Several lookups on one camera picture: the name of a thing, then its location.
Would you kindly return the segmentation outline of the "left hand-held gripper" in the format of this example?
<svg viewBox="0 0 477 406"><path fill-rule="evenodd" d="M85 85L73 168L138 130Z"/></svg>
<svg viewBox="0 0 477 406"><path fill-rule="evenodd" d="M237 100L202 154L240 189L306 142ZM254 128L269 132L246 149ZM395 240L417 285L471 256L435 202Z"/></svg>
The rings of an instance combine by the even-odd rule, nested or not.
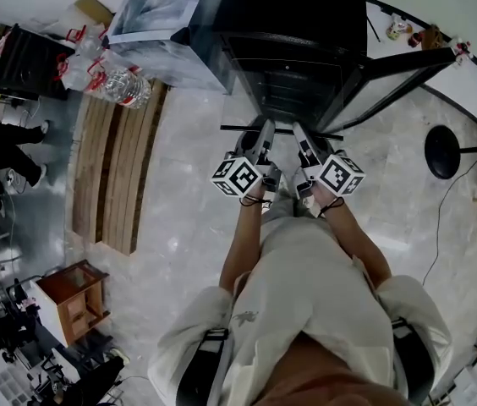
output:
<svg viewBox="0 0 477 406"><path fill-rule="evenodd" d="M211 176L212 184L227 197L244 197L258 183L277 192L281 170L269 159L276 125L267 119L260 131L247 131L238 138Z"/></svg>

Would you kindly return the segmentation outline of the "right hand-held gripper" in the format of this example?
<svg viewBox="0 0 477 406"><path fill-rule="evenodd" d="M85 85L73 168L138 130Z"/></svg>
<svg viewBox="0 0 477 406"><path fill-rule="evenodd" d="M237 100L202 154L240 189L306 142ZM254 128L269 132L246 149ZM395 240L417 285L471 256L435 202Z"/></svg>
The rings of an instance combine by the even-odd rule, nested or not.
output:
<svg viewBox="0 0 477 406"><path fill-rule="evenodd" d="M325 139L311 139L300 122L293 123L293 136L300 140L301 165L293 177L299 198L311 196L314 183L335 196L351 195L365 179L365 173L344 151L334 151Z"/></svg>

